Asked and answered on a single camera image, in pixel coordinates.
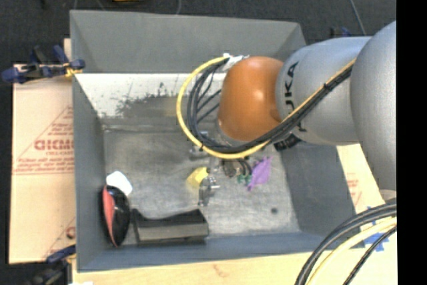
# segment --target kuka logo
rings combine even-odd
[[[289,106],[289,113],[292,113],[293,110],[295,109],[295,105],[294,105],[294,101],[292,99],[292,84],[294,82],[294,70],[296,65],[299,63],[295,62],[293,65],[291,65],[288,69],[288,76],[290,77],[290,82],[288,83],[288,81],[285,81],[285,104],[287,106]],[[302,127],[301,122],[299,122],[297,124],[298,130],[300,132],[307,132],[307,130],[305,128]]]

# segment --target gray bin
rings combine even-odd
[[[335,147],[269,146],[258,154],[273,157],[267,184],[248,192],[216,175],[221,188],[201,209],[209,224],[203,244],[136,246],[129,229],[112,247],[99,210],[110,172],[131,180],[129,201],[149,217],[197,207],[185,179],[209,158],[187,156],[191,144],[174,116],[177,80],[224,52],[285,60],[305,43],[300,26],[283,21],[109,11],[70,18],[72,58],[87,64],[73,82],[80,272],[307,252],[354,214]]]

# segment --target purple object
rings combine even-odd
[[[251,182],[248,184],[248,190],[251,191],[254,186],[258,184],[265,184],[270,178],[272,169],[272,158],[263,157],[261,161],[257,162],[252,168]]]

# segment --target blue clamp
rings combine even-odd
[[[41,61],[46,61],[46,57],[40,47],[36,45],[30,54],[29,63],[19,69],[12,67],[2,71],[1,78],[7,83],[25,83],[36,79],[69,75],[85,67],[85,62],[82,59],[68,60],[64,50],[59,45],[53,47],[53,55],[60,65],[43,65]]]

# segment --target cable bundle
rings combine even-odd
[[[368,229],[362,230],[360,233],[352,236],[345,242],[341,243],[337,248],[333,249],[332,252],[325,258],[322,263],[314,269],[316,262],[319,257],[322,255],[329,246],[334,242],[338,241],[340,238],[343,238],[345,235],[353,232],[354,230],[359,229],[365,224],[372,223],[373,221],[385,219],[378,224],[369,227]],[[384,204],[372,209],[368,209],[365,212],[362,212],[344,223],[340,224],[334,231],[332,231],[322,243],[313,251],[312,255],[307,259],[306,263],[302,267],[298,277],[296,279],[295,285],[305,285],[305,284],[314,284],[314,280],[322,273],[326,266],[338,255],[340,255],[344,250],[355,246],[364,239],[372,236],[375,233],[387,230],[386,233],[382,234],[378,240],[375,241],[365,254],[362,256],[360,261],[357,263],[356,267],[352,270],[350,275],[347,277],[344,285],[348,285],[354,276],[357,274],[359,269],[362,267],[369,255],[374,251],[375,247],[388,236],[393,234],[397,230],[397,204]]]
[[[205,97],[208,89],[211,86],[212,77],[214,73],[223,65],[225,65],[229,60],[230,57],[218,57],[196,68],[184,81],[181,89],[179,90],[176,103],[177,119],[188,139],[208,154],[228,160],[239,160],[248,157],[250,154],[261,150],[268,144],[287,137],[291,130],[294,129],[295,126],[297,126],[301,120],[303,120],[328,93],[330,93],[337,85],[350,76],[353,64],[356,61],[356,59],[353,59],[344,68],[339,70],[335,76],[331,77],[329,80],[327,80],[327,82],[320,86],[311,96],[309,96],[309,98],[301,103],[274,129],[266,132],[255,140],[246,142],[239,146],[231,146],[221,144],[220,142],[208,137],[206,134],[202,133],[198,127],[198,123],[203,118],[205,118],[205,115],[203,115],[203,117],[199,116],[201,109],[205,107],[205,105],[207,105],[207,103],[209,103],[209,101],[211,101],[214,96],[220,93],[220,91],[218,91],[202,102],[202,99]],[[193,78],[199,75],[199,73],[201,73],[201,75],[195,82],[195,85],[189,94],[189,101],[187,105],[187,123],[185,123],[181,112],[182,99],[187,86],[190,84]],[[209,76],[211,76],[211,79],[202,93],[203,85],[208,80]],[[208,114],[216,109],[216,107],[217,106],[211,108]]]

